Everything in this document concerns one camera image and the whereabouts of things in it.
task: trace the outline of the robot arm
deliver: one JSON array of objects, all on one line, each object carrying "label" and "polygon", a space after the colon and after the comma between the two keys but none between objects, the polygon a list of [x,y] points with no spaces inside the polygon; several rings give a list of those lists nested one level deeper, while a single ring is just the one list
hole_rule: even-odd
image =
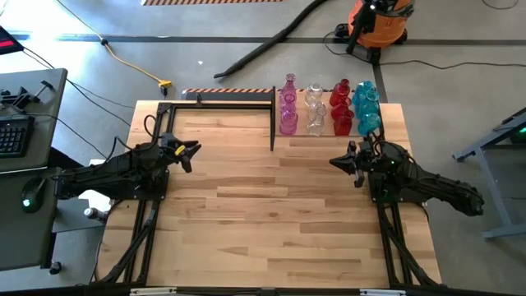
[{"label": "robot arm", "polygon": [[420,203],[435,197],[466,215],[482,215],[484,200],[475,187],[427,172],[402,146],[369,138],[360,143],[358,153],[356,150],[356,143],[350,141],[347,154],[330,163],[355,174],[355,187],[363,185],[363,172],[368,172],[374,202]]},{"label": "robot arm", "polygon": [[198,141],[180,141],[168,133],[161,137],[160,145],[143,143],[102,164],[61,172],[55,196],[69,199],[91,189],[118,200],[162,199],[164,186],[160,185],[168,181],[164,168],[181,163],[185,172],[190,173],[190,159],[201,145]]}]

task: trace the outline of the vacuum hose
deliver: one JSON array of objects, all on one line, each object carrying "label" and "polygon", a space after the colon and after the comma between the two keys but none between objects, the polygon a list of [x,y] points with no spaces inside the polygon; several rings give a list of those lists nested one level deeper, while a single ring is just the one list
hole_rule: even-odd
[{"label": "vacuum hose", "polygon": [[230,74],[233,74],[233,73],[241,70],[243,67],[245,67],[245,65],[250,63],[253,59],[259,57],[262,53],[264,53],[265,51],[269,50],[274,45],[276,45],[276,44],[278,44],[280,42],[283,42],[287,38],[287,36],[290,33],[292,33],[299,26],[299,24],[301,24],[302,21],[312,11],[314,11],[316,8],[318,8],[321,4],[323,4],[325,2],[327,2],[327,0],[315,0],[315,1],[313,1],[311,4],[309,4],[309,6],[307,6],[302,11],[302,13],[300,13],[298,16],[296,16],[294,21],[290,25],[288,25],[288,27],[286,27],[285,29],[281,30],[278,34],[276,34],[274,37],[269,39],[269,41],[267,41],[267,42],[263,43],[262,45],[258,46],[257,49],[252,50],[249,54],[244,56],[239,61],[235,62],[225,72],[219,73],[219,74],[215,74],[214,78],[225,77],[225,76],[228,76]]}]

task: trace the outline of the concrete floor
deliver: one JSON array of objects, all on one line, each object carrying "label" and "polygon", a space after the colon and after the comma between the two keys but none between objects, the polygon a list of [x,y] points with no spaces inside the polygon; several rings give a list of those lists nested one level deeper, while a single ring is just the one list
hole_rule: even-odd
[{"label": "concrete floor", "polygon": [[[513,0],[487,0],[505,6]],[[139,0],[63,0],[101,34],[153,36],[265,37],[283,29],[309,2],[141,7]],[[409,20],[410,39],[526,39],[526,3],[509,11],[495,11],[478,0],[419,0]],[[313,12],[293,33],[322,37],[345,22],[350,0],[332,0]],[[114,61],[95,42],[57,42],[62,33],[89,34],[77,20],[51,0],[11,0],[0,24],[12,32],[30,32],[24,45],[55,67],[65,67],[69,78],[99,95],[122,104],[139,99],[161,99],[150,78]],[[354,58],[335,56],[322,44],[279,44],[241,72],[217,81],[225,70],[258,44],[249,43],[113,43],[118,55],[170,79],[169,98],[186,88],[282,86],[284,75],[296,73],[297,87],[318,81],[330,88],[342,77],[353,83],[373,80],[371,66]],[[331,45],[339,52],[343,46]],[[526,62],[524,47],[512,46],[398,46],[383,53],[382,62],[421,59],[441,66],[464,61]],[[40,69],[23,53],[0,57],[0,72]],[[450,155],[468,145],[501,119],[526,105],[526,69],[466,66],[440,71],[417,64],[381,68],[390,102],[401,103],[413,153],[425,169],[477,186],[486,197],[486,214],[468,218],[448,204],[430,202],[431,231],[445,284],[455,288],[526,294],[526,235],[486,242],[481,232],[499,225],[486,179],[475,159],[456,164]],[[128,122],[132,111],[100,102]],[[60,118],[108,153],[113,136],[127,137],[128,127],[67,87]],[[100,156],[58,124],[53,146],[87,164]],[[524,202],[514,205],[524,216]],[[66,269],[55,276],[28,268],[0,272],[0,290],[30,289],[87,283],[95,262],[101,229],[60,234],[54,257]]]}]

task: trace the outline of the red glass vase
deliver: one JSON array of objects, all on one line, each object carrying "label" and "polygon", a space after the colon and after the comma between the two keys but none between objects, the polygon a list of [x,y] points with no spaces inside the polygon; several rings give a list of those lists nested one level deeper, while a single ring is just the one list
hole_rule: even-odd
[{"label": "red glass vase", "polygon": [[330,116],[332,116],[334,120],[344,116],[344,113],[348,111],[348,107],[350,105],[351,105],[350,98],[342,99],[336,107],[332,108],[332,110],[330,111]]},{"label": "red glass vase", "polygon": [[334,107],[335,105],[339,104],[342,99],[347,99],[350,92],[351,88],[348,87],[348,80],[342,79],[342,81],[337,83],[335,88],[332,90],[329,104]]},{"label": "red glass vase", "polygon": [[343,116],[335,119],[335,135],[336,136],[348,136],[353,128],[354,113],[347,110]]}]

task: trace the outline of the gray desk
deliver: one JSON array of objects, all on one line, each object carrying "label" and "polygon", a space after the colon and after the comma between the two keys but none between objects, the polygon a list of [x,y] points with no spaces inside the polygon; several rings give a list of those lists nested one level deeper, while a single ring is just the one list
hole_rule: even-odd
[{"label": "gray desk", "polygon": [[[58,116],[67,71],[53,69],[32,72],[0,74],[0,89],[16,94],[23,86],[35,94],[42,80],[51,83],[54,90],[45,90],[40,103],[30,103],[27,113]],[[0,109],[0,116],[11,115],[11,109]],[[58,201],[53,195],[54,182],[48,180],[44,204],[39,211],[26,214],[21,209],[20,194],[25,183],[44,172],[42,169],[8,173],[43,167],[76,168],[80,165],[62,152],[51,147],[56,120],[35,116],[35,128],[30,145],[23,158],[0,159],[0,271],[38,266],[49,268],[57,233],[104,226],[83,215],[88,202],[77,198]],[[56,175],[60,169],[47,169],[43,175]]]},{"label": "gray desk", "polygon": [[[30,103],[25,107],[27,113],[44,113],[55,117],[62,101],[62,94],[66,85],[67,70],[51,69],[31,72],[17,72],[0,74],[0,89],[18,93],[23,86],[31,94],[35,94],[42,84],[42,80],[51,83],[54,90],[46,89],[39,96],[40,103]],[[13,114],[10,109],[0,109],[0,116]],[[35,129],[30,138],[30,144],[25,157],[15,159],[0,159],[0,172],[10,172],[22,169],[43,168],[48,164],[51,142],[55,131],[56,120],[49,117],[36,116]]]},{"label": "gray desk", "polygon": [[28,180],[40,173],[50,176],[59,171],[46,169],[1,175],[0,271],[44,265],[57,209],[57,199],[53,195],[54,182],[49,179],[46,181],[44,204],[32,214],[22,210],[21,190]]}]

